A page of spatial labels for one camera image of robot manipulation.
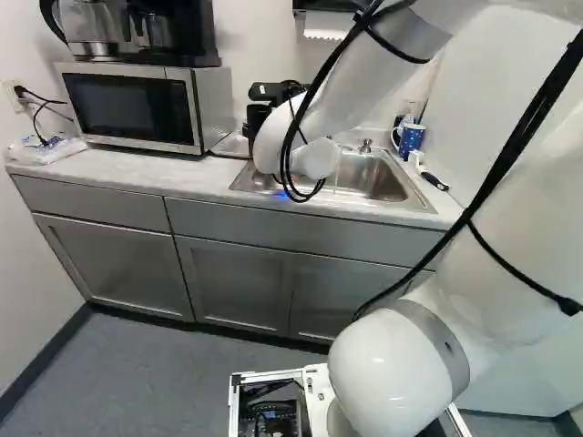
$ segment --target mug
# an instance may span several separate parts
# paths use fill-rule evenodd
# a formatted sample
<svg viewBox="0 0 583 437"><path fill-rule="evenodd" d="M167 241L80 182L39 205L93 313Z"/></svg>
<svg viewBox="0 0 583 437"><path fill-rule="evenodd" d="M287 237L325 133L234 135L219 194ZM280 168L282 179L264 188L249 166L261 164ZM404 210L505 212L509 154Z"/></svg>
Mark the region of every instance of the mug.
<svg viewBox="0 0 583 437"><path fill-rule="evenodd" d="M415 123L405 123L403 127L403 134L401 135L401 142L397 146L391 132L391 142L394 148L398 151L399 156L403 161L409 159L409 153L412 150L419 150L425 139L426 127L423 125L416 125Z"/></svg>

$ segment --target countertop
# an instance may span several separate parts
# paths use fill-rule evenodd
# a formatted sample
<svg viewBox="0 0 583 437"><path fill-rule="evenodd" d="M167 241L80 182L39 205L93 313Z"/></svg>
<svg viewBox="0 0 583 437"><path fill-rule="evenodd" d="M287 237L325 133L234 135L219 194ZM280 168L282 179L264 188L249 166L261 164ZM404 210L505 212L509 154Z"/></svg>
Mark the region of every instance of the countertop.
<svg viewBox="0 0 583 437"><path fill-rule="evenodd" d="M229 190L246 161L206 156L191 158L148 152L92 147L47 166L7 162L8 173L100 188L122 189L173 198L265 208L324 217L446 230L459 217L461 207L447 193L434 188L406 163L399 162L436 212L399 208L398 204L326 201L314 197L295 204L274 195Z"/></svg>

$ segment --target stainless steel sink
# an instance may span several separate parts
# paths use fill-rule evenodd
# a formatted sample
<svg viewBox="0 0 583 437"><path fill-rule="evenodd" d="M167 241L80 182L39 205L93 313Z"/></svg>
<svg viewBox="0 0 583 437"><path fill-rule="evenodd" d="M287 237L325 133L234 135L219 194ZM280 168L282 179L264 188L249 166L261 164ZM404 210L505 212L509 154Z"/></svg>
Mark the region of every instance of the stainless steel sink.
<svg viewBox="0 0 583 437"><path fill-rule="evenodd" d="M312 191L315 182L294 176L295 187L303 193ZM263 175L247 163L230 185L230 189L267 195L282 195L283 188L272 175ZM326 179L314 198L338 203L393 203L399 208L433 211L414 184L387 152L343 151L340 166Z"/></svg>

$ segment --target power outlet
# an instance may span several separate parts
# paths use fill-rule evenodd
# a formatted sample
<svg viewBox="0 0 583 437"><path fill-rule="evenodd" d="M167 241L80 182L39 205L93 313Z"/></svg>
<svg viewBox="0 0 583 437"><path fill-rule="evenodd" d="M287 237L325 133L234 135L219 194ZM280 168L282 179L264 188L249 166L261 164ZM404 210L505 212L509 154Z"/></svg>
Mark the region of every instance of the power outlet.
<svg viewBox="0 0 583 437"><path fill-rule="evenodd" d="M15 86L19 85L22 84L18 80L5 80L2 82L2 89L4 89L4 93L6 97L8 97L10 106L17 114L25 112L26 110L23 104L20 103L20 99L18 98L15 92Z"/></svg>

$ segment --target microwave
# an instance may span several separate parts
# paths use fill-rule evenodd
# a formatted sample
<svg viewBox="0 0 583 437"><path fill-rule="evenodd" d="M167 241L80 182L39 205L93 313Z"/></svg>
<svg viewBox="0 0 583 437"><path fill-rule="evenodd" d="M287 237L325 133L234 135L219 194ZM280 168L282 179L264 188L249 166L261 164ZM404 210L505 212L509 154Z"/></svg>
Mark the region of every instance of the microwave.
<svg viewBox="0 0 583 437"><path fill-rule="evenodd" d="M203 155L235 129L230 68L56 63L86 142Z"/></svg>

